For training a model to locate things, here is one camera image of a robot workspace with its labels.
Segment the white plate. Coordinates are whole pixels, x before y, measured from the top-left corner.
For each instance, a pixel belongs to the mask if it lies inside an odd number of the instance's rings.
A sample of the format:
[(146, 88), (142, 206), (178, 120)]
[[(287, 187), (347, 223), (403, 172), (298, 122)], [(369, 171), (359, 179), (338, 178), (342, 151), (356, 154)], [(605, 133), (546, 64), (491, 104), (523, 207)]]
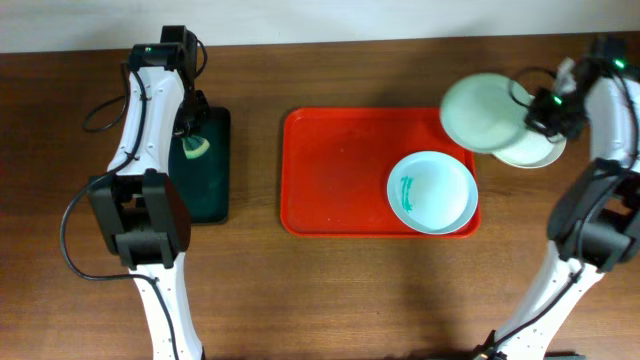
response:
[(493, 153), (501, 162), (523, 169), (542, 168), (555, 162), (564, 152), (566, 139), (562, 136), (545, 137), (527, 131), (512, 145)]

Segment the mint green plate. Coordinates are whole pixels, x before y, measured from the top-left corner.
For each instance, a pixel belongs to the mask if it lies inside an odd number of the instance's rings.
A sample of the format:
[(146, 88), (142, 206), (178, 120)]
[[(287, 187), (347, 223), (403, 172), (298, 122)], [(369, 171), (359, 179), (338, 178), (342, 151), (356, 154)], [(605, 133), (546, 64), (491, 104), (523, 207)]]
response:
[(452, 85), (440, 103), (440, 120), (446, 134), (475, 153), (503, 150), (527, 133), (526, 108), (509, 94), (511, 81), (503, 75), (480, 73)]

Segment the green sponge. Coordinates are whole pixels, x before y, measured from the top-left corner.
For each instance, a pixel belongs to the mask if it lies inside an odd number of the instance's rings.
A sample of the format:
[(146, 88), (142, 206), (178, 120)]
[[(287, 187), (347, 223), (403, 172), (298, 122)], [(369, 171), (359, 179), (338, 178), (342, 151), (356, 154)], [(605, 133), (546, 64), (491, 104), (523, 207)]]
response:
[(193, 135), (182, 139), (182, 148), (185, 157), (193, 160), (203, 156), (209, 150), (210, 143), (204, 137)]

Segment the light blue plate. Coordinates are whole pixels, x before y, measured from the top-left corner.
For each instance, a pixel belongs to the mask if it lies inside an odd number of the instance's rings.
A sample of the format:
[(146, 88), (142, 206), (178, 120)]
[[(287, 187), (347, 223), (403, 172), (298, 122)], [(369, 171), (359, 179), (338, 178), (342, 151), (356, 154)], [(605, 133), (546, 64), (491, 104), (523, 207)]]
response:
[(471, 171), (445, 153), (421, 151), (400, 160), (386, 183), (394, 215), (426, 235), (449, 235), (469, 225), (479, 207)]

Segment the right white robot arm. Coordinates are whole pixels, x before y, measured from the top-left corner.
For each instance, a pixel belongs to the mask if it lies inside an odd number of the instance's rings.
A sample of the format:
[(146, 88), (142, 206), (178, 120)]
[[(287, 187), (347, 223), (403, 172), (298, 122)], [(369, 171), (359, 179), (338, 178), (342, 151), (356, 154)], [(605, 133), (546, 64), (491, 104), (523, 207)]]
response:
[(624, 39), (601, 35), (552, 77), (524, 122), (548, 138), (574, 139), (589, 127), (591, 160), (551, 212), (546, 256), (525, 298), (474, 359), (545, 358), (580, 299), (639, 252), (639, 69)]

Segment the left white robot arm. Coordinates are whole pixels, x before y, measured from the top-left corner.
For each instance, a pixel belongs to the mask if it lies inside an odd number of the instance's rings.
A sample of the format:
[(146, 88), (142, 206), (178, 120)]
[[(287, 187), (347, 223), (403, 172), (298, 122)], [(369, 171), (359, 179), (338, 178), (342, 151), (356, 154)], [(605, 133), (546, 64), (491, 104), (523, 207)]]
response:
[(205, 356), (184, 276), (191, 219), (169, 177), (172, 139), (189, 133), (197, 109), (197, 47), (186, 27), (165, 26), (159, 42), (132, 48), (121, 140), (88, 189), (107, 249), (140, 293), (155, 359)]

